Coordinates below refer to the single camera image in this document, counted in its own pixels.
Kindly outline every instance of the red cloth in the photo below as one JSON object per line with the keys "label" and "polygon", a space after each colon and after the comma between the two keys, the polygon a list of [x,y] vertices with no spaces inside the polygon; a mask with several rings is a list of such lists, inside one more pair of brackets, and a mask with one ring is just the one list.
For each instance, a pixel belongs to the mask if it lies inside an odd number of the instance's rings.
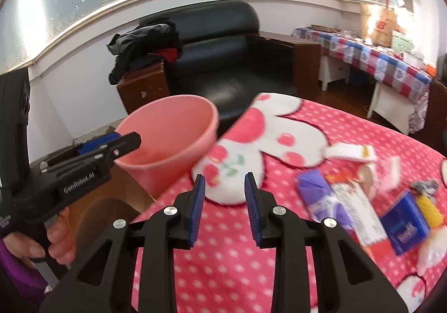
{"label": "red cloth", "polygon": [[176,48],[165,48],[163,50],[158,50],[153,53],[153,55],[161,56],[165,59],[169,64],[173,64],[174,61],[178,58],[178,51]]}

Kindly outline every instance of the screw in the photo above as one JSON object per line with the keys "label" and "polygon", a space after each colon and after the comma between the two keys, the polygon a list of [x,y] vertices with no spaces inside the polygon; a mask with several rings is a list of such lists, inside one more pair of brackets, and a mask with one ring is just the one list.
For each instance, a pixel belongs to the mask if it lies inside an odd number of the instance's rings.
{"label": "screw", "polygon": [[126,220],[124,219],[117,219],[113,222],[113,227],[115,228],[123,228],[126,227]]}
{"label": "screw", "polygon": [[177,213],[177,208],[174,206],[168,206],[163,210],[163,212],[167,216],[173,216]]}
{"label": "screw", "polygon": [[334,219],[328,218],[328,219],[325,219],[325,225],[327,227],[333,228],[333,227],[337,226],[337,222]]}
{"label": "screw", "polygon": [[273,213],[275,215],[284,215],[287,210],[283,206],[275,206],[273,207]]}

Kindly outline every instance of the pink plastic cup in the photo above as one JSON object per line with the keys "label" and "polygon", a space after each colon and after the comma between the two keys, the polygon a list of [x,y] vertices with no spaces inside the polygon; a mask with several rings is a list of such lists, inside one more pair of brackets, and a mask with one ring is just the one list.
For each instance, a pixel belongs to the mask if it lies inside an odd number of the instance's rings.
{"label": "pink plastic cup", "polygon": [[139,133],[141,146],[115,163],[157,198],[212,148],[217,128],[217,108],[204,97],[176,95],[153,101],[118,125],[121,135]]}

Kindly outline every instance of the purple package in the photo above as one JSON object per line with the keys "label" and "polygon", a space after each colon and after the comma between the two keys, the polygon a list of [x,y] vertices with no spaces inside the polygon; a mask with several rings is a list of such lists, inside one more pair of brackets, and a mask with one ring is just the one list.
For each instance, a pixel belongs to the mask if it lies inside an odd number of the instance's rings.
{"label": "purple package", "polygon": [[345,230],[353,229],[345,208],[332,196],[331,187],[320,171],[313,169],[299,175],[297,189],[314,221],[321,222],[331,217],[336,219]]}
{"label": "purple package", "polygon": [[381,221],[396,255],[419,245],[430,234],[430,226],[408,190]]}

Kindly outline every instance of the hanging clothes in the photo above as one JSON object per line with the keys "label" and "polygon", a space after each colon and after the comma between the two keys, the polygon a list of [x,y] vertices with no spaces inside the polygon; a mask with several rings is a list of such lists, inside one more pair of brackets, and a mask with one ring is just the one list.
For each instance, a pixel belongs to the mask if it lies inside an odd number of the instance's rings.
{"label": "hanging clothes", "polygon": [[165,48],[164,50],[149,53],[146,56],[133,60],[129,65],[129,71],[153,65],[162,59],[168,64],[172,64],[177,58],[178,50],[176,48]]}
{"label": "hanging clothes", "polygon": [[[172,48],[176,49],[178,55],[182,45],[175,24],[169,18],[156,18],[123,35],[116,34],[107,45],[112,55],[117,56],[115,67],[109,75],[110,84],[118,84],[124,74],[130,71],[130,64],[134,60]],[[164,58],[163,55],[157,56],[159,59]]]}

